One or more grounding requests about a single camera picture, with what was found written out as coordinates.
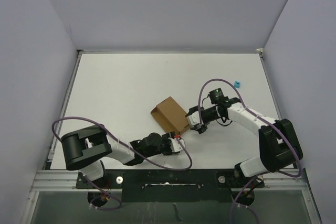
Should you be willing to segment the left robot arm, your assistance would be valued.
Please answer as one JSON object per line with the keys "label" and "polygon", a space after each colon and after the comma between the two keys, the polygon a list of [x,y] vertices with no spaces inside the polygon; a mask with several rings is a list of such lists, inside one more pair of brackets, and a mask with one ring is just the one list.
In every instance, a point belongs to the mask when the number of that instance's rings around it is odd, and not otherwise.
{"label": "left robot arm", "polygon": [[123,146],[120,142],[110,142],[107,133],[96,125],[70,132],[62,136],[60,142],[66,169],[82,172],[95,188],[102,187],[107,181],[104,157],[125,166],[135,166],[143,163],[145,157],[178,154],[184,147],[184,141],[178,140],[173,132],[151,133]]}

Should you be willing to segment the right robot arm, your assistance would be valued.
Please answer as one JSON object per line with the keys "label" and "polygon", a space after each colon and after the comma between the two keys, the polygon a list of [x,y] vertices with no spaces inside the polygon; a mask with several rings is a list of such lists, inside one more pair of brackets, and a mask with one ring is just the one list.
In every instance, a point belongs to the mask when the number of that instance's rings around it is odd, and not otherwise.
{"label": "right robot arm", "polygon": [[234,182],[244,187],[252,178],[265,173],[279,172],[281,169],[302,160],[303,151],[291,121],[276,120],[244,106],[240,98],[223,95],[220,88],[208,94],[212,107],[202,105],[189,109],[186,118],[191,130],[199,134],[207,130],[209,123],[222,120],[240,124],[258,139],[259,155],[235,165]]}

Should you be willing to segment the brown cardboard box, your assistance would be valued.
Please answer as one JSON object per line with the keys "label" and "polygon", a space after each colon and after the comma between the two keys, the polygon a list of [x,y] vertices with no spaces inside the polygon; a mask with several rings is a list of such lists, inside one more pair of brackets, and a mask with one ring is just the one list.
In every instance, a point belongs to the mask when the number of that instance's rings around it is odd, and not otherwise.
{"label": "brown cardboard box", "polygon": [[172,97],[157,104],[150,114],[165,133],[182,135],[190,129],[187,112]]}

